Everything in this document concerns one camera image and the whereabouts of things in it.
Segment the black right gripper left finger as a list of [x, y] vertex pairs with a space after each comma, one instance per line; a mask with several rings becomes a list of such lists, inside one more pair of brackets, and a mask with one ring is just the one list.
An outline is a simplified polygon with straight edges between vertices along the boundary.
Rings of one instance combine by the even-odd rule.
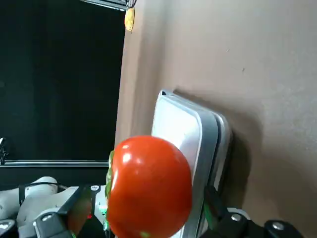
[[56, 212], [38, 217], [33, 226], [39, 238], [74, 238], [92, 212], [92, 192], [80, 186]]

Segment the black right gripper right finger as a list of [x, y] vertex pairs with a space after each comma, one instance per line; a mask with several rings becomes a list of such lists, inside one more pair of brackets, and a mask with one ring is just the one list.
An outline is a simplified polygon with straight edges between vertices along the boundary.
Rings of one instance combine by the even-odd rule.
[[268, 220], [259, 226], [238, 212], [229, 212], [216, 189], [204, 189], [204, 215], [208, 228], [202, 238], [302, 238], [303, 235], [290, 223]]

